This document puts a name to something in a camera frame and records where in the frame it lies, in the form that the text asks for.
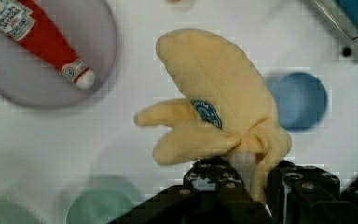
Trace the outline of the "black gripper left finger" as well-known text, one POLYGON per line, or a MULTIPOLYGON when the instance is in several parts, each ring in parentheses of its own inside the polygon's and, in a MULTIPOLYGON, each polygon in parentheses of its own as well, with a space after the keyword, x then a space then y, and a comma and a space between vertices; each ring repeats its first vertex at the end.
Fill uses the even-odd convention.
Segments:
POLYGON ((219 157, 195 162, 181 185, 166 188, 108 224, 274 224, 239 173, 219 157))

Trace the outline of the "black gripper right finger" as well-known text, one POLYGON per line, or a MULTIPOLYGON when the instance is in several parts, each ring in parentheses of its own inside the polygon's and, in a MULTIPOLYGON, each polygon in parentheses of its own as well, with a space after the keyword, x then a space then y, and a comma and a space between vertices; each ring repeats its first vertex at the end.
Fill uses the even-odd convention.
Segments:
POLYGON ((358 186, 315 166, 282 161, 268 174, 268 208, 277 224, 358 224, 358 186))

